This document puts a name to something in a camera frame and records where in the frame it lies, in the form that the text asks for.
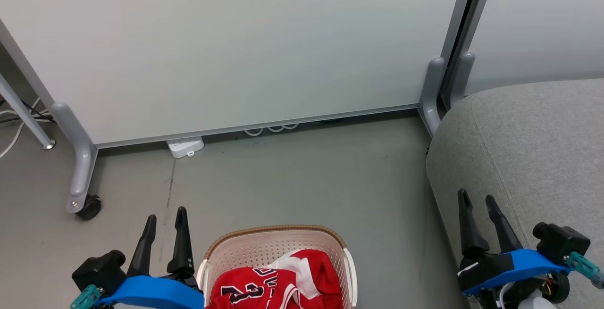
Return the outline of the grey metal table leg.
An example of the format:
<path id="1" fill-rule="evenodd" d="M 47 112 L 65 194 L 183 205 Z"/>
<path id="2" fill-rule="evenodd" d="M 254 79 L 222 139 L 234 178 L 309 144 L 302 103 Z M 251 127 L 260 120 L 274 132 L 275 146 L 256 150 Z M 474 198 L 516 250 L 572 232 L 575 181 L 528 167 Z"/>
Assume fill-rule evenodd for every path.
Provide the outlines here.
<path id="1" fill-rule="evenodd" d="M 34 114 L 37 113 L 35 107 L 28 108 L 10 87 L 2 74 L 0 74 L 0 96 L 7 101 L 8 105 L 13 109 L 13 112 L 18 115 L 22 121 L 14 140 L 9 144 L 8 148 L 0 154 L 0 158 L 4 157 L 17 143 L 17 139 L 25 126 L 32 131 L 34 136 L 41 142 L 43 150 L 50 150 L 56 145 L 56 142 L 50 139 L 41 128 L 38 118 L 34 117 Z"/>

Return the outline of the cream perforated laundry basket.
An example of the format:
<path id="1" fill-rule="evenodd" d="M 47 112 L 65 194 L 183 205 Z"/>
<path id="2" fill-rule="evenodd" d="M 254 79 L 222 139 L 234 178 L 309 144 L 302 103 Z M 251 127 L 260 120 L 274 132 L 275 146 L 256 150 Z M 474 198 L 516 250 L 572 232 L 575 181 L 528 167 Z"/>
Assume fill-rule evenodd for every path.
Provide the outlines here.
<path id="1" fill-rule="evenodd" d="M 216 279 L 237 267 L 260 267 L 299 249 L 325 252 L 343 291 L 344 309 L 357 309 L 358 281 L 353 257 L 343 238 L 320 225 L 274 225 L 237 230 L 215 240 L 207 249 L 196 281 L 210 303 Z"/>

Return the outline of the wide white partition panel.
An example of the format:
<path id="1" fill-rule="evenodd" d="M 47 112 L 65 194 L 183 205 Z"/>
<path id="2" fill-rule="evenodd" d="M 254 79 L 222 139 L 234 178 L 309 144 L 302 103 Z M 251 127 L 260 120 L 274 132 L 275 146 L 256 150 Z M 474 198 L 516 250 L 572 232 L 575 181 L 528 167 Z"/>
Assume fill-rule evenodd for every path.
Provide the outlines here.
<path id="1" fill-rule="evenodd" d="M 420 100 L 456 0 L 0 0 L 0 21 L 96 145 Z"/>

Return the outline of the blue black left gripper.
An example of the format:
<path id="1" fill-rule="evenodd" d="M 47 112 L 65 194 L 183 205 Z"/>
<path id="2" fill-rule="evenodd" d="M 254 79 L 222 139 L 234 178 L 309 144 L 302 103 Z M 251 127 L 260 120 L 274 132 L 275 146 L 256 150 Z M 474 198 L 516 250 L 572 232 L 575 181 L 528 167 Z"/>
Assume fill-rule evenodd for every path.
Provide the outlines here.
<path id="1" fill-rule="evenodd" d="M 157 217 L 148 216 L 132 260 L 124 272 L 97 273 L 97 285 L 106 290 L 101 309 L 204 309 L 205 296 L 194 277 L 193 250 L 187 210 L 177 209 L 173 257 L 169 275 L 150 276 L 151 250 Z"/>

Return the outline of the grey fabric sofa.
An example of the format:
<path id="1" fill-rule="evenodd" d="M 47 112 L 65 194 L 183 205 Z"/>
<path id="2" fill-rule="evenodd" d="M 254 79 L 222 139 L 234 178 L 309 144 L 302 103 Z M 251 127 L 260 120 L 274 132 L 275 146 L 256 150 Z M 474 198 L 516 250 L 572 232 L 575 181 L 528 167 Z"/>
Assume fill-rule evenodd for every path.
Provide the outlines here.
<path id="1" fill-rule="evenodd" d="M 453 256 L 461 254 L 457 192 L 465 189 L 481 235 L 500 251 L 485 198 L 494 196 L 520 243 L 535 249 L 540 222 L 591 240 L 586 257 L 604 273 L 604 79 L 493 88 L 451 107 L 429 144 L 426 180 Z"/>

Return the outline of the narrow white partition panel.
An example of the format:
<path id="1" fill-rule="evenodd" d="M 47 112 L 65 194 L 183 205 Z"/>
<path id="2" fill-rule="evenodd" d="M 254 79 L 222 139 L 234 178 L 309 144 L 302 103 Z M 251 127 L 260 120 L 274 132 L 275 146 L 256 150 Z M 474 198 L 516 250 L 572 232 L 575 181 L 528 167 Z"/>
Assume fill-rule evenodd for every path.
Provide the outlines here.
<path id="1" fill-rule="evenodd" d="M 526 83 L 604 83 L 604 0 L 486 0 L 470 52 L 466 95 Z"/>

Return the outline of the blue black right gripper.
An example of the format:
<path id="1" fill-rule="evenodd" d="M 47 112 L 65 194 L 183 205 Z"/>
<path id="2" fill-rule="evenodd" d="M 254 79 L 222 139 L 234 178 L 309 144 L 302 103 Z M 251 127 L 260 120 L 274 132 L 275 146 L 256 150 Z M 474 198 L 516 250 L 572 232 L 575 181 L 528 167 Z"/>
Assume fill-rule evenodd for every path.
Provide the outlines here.
<path id="1" fill-rule="evenodd" d="M 462 255 L 465 258 L 480 257 L 458 273 L 462 294 L 477 295 L 484 289 L 502 287 L 507 283 L 515 283 L 546 273 L 558 272 L 567 275 L 572 272 L 570 267 L 557 265 L 536 250 L 523 249 L 511 224 L 492 195 L 487 195 L 485 202 L 490 221 L 495 226 L 500 254 L 484 255 L 490 250 L 490 246 L 479 232 L 470 196 L 466 189 L 460 189 L 457 196 Z"/>

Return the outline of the white power strip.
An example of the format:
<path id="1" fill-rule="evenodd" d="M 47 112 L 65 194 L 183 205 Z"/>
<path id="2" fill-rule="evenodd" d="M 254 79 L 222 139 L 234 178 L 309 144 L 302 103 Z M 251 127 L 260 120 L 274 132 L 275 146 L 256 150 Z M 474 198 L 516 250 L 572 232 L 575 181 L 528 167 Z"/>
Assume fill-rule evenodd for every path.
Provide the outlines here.
<path id="1" fill-rule="evenodd" d="M 179 138 L 170 141 L 166 141 L 168 149 L 172 156 L 176 159 L 182 157 L 192 157 L 199 150 L 202 150 L 205 146 L 201 136 Z"/>

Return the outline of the black caster wheel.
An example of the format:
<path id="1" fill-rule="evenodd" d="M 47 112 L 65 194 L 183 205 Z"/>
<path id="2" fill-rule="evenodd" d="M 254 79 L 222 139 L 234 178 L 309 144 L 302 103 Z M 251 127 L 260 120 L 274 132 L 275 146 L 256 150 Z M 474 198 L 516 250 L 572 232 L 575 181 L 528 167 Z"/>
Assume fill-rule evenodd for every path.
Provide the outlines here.
<path id="1" fill-rule="evenodd" d="M 84 206 L 78 212 L 76 212 L 76 216 L 80 218 L 82 221 L 90 221 L 95 218 L 100 210 L 102 209 L 103 204 L 100 200 L 99 195 L 86 195 L 84 200 Z"/>

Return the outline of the grey partition foot with caster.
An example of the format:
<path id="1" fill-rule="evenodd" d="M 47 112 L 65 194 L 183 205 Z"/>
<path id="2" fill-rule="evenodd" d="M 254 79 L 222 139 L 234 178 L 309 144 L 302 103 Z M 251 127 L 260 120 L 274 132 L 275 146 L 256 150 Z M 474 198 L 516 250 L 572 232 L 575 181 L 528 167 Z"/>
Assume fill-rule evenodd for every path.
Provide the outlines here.
<path id="1" fill-rule="evenodd" d="M 51 106 L 51 114 L 74 149 L 74 172 L 67 200 L 67 212 L 75 214 L 84 206 L 99 150 L 70 107 L 63 102 Z"/>

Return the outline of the red striped basketball jersey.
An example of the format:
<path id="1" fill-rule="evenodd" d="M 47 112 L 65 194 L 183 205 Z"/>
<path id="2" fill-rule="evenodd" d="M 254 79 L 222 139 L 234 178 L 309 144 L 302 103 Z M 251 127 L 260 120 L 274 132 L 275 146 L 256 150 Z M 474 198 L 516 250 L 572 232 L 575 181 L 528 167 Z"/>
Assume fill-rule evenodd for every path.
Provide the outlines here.
<path id="1" fill-rule="evenodd" d="M 291 251 L 270 265 L 222 273 L 206 309 L 344 309 L 340 279 L 323 251 Z"/>

